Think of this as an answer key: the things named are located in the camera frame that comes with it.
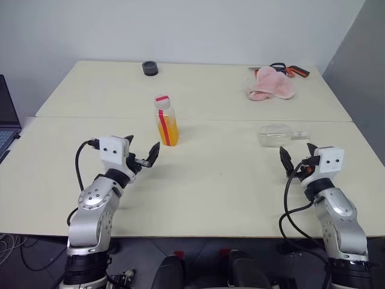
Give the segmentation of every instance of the white table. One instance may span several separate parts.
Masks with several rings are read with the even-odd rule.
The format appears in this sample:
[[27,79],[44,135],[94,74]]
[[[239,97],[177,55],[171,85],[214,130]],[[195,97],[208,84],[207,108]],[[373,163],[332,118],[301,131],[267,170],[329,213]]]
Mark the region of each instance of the white table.
[[292,79],[297,94],[253,102],[247,98],[249,66],[159,63],[145,76],[141,63],[79,61],[44,103],[38,117],[153,119],[153,98],[168,94],[179,119],[349,122],[315,68]]
[[[272,122],[179,120],[180,143],[161,147],[151,169],[126,188],[115,214],[113,236],[280,237],[285,172],[279,150],[261,148],[257,131]],[[286,122],[307,129],[319,146],[345,149],[345,168],[335,179],[357,206],[368,236],[385,235],[385,169],[353,123]],[[134,134],[131,151],[147,157],[159,139],[154,121],[38,117],[0,166],[0,232],[67,235],[66,217],[79,194],[75,152],[84,140]],[[293,162],[309,155],[305,141],[287,149]],[[103,173],[98,151],[80,157],[85,185]],[[289,206],[307,199],[295,181]],[[294,220],[312,236],[321,235],[313,209]],[[289,236],[298,236],[286,226]]]

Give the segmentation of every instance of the laptop screen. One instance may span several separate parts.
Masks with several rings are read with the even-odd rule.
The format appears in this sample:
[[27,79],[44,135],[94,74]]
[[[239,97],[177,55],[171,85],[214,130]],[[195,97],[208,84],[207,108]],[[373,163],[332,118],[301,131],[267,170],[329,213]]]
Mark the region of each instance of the laptop screen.
[[0,74],[0,125],[20,127],[4,75]]

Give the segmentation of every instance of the pink cloth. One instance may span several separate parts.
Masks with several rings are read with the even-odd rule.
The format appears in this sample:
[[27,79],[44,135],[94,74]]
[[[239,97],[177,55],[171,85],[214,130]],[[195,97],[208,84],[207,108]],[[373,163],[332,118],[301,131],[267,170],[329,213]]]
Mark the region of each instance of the pink cloth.
[[289,99],[294,95],[294,86],[282,72],[265,66],[258,70],[256,84],[247,90],[247,94],[252,101],[262,101],[274,95]]

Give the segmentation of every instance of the yellow liquid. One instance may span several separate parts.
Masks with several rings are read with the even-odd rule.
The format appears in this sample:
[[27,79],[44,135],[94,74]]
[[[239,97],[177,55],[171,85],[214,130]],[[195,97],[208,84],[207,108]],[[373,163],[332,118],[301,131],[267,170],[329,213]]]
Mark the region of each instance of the yellow liquid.
[[176,126],[176,119],[175,117],[169,117],[169,116],[163,116],[165,120],[165,124],[168,131],[168,139],[170,141],[170,144],[167,144],[166,137],[164,135],[162,123],[160,122],[158,125],[159,133],[161,135],[162,142],[165,146],[176,146],[176,143],[179,139],[179,131],[178,127]]

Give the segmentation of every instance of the floor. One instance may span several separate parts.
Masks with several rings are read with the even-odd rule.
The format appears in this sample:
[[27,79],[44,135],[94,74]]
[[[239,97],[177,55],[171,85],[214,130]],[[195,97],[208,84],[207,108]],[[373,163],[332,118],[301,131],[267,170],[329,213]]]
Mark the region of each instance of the floor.
[[[190,282],[188,289],[222,285],[217,272],[222,249],[239,249],[249,253],[259,261],[261,269],[268,276],[295,278],[298,289],[321,288],[324,271],[322,263],[306,253],[281,255],[276,248],[281,239],[256,238],[123,238],[115,239],[121,251],[112,256],[110,274],[119,274],[135,269],[131,287],[150,289],[156,270],[163,258],[175,250],[184,251],[186,268]],[[25,245],[33,244],[29,238]],[[24,248],[27,263],[34,268],[43,267],[55,258],[65,245],[52,241],[39,240],[33,247]],[[385,288],[385,238],[372,238],[368,241],[371,261],[378,264],[372,276],[375,289]],[[0,266],[0,288],[51,288],[63,273],[66,255],[40,272],[29,271],[22,263],[19,248],[15,249],[8,260]]]

